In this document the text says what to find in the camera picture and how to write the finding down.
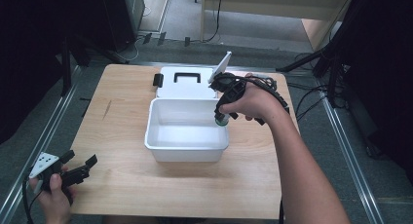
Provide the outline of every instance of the black cable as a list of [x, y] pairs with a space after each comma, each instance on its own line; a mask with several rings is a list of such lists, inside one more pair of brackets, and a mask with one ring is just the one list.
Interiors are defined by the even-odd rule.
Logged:
[[295, 109], [295, 114], [298, 114], [298, 110], [301, 106], [301, 103], [304, 101], [304, 98], [307, 95], [309, 95], [310, 93], [315, 92], [315, 91], [321, 91], [321, 92], [327, 91], [327, 89], [321, 89], [322, 87], [327, 87], [327, 85], [321, 85], [321, 86], [314, 87], [314, 88], [310, 89], [307, 93], [305, 93], [303, 95], [303, 97], [301, 97], [300, 101], [298, 102], [297, 108]]
[[314, 103], [313, 105], [311, 105], [306, 111], [304, 111], [303, 113], [299, 114], [297, 116], [297, 121], [300, 121], [310, 110], [314, 109], [317, 105], [319, 105], [319, 103], [324, 100], [327, 96], [324, 95], [322, 96], [316, 103]]
[[195, 41], [191, 41], [191, 42], [208, 43], [208, 42], [210, 42], [210, 41], [216, 36], [216, 33], [218, 33], [218, 29], [219, 29], [219, 13], [221, 12], [221, 3], [222, 3], [222, 0], [219, 0], [218, 13], [216, 14], [216, 29], [215, 29], [215, 33], [213, 33], [213, 35], [212, 35], [209, 39], [207, 39], [207, 40], [204, 40], [204, 41], [195, 40]]
[[31, 218], [31, 214], [30, 214], [30, 208], [28, 206], [28, 202], [27, 202], [27, 178], [28, 175], [24, 177], [22, 183], [21, 183], [21, 194], [22, 194], [22, 198], [23, 198], [23, 205], [24, 205], [24, 211], [27, 217], [27, 223], [28, 224], [33, 224], [33, 219]]
[[33, 206], [36, 199], [40, 196], [40, 194], [42, 194], [42, 192], [43, 192], [43, 190], [40, 190], [40, 192], [33, 198], [33, 200], [31, 200], [30, 206], [28, 207], [29, 212], [31, 212], [31, 207]]
[[232, 79], [232, 80], [241, 80], [245, 82], [249, 82], [257, 86], [258, 88], [264, 90], [265, 92], [272, 95], [281, 105], [282, 108], [289, 114], [289, 107], [288, 103], [282, 98], [282, 96], [277, 92], [277, 85], [276, 81], [274, 81], [271, 77], [257, 77], [257, 76], [249, 76], [249, 77], [242, 77], [242, 76], [221, 76], [215, 77], [215, 80], [223, 80], [223, 79]]

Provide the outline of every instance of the white bin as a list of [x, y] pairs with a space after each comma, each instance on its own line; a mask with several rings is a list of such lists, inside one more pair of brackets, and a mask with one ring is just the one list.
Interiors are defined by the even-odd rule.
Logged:
[[215, 123], [217, 98], [155, 98], [145, 145], [158, 162], [217, 162], [228, 147], [226, 127]]

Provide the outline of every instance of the forearm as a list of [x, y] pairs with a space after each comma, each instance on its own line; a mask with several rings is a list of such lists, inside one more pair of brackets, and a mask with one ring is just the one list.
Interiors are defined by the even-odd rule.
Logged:
[[337, 194], [290, 116], [274, 111], [266, 122], [276, 145], [288, 223], [349, 223]]

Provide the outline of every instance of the hand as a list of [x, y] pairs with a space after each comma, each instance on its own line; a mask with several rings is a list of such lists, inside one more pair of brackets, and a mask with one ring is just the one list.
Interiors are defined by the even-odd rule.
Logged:
[[[32, 189], [36, 187], [37, 178], [29, 180]], [[37, 198], [43, 212], [45, 213], [46, 223], [69, 223], [70, 221], [70, 203], [67, 197], [61, 191], [61, 177], [58, 174], [53, 174], [50, 180], [51, 192], [43, 191]], [[69, 188], [72, 198], [75, 191]]]
[[246, 84], [242, 98], [219, 107], [219, 112], [222, 114], [237, 112], [244, 114], [247, 120], [259, 118], [265, 122], [282, 111], [284, 112], [283, 114], [286, 113], [282, 105], [271, 94], [249, 82]]

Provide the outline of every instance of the black latch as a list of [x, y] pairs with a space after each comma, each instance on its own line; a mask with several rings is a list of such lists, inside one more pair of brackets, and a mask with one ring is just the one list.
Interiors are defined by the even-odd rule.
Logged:
[[163, 83], [164, 83], [164, 75], [162, 73], [155, 74], [154, 83], [152, 85], [158, 86], [159, 88], [161, 88]]

